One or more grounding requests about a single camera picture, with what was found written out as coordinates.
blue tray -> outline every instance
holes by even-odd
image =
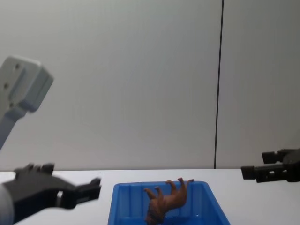
[[[122,183],[114,186],[108,225],[146,225],[144,221],[149,198],[143,191],[160,186],[165,195],[171,191],[164,182]],[[164,225],[229,225],[224,212],[215,199],[209,185],[194,181],[187,190],[186,204],[167,213]]]

white table surface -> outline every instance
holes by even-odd
[[[115,184],[176,180],[178,177],[207,182],[233,225],[300,224],[300,182],[257,184],[254,180],[243,180],[240,170],[61,171],[54,174],[74,184],[100,177],[99,200],[78,205],[70,211],[47,209],[19,225],[106,225]],[[0,172],[0,182],[13,177],[13,172]]]

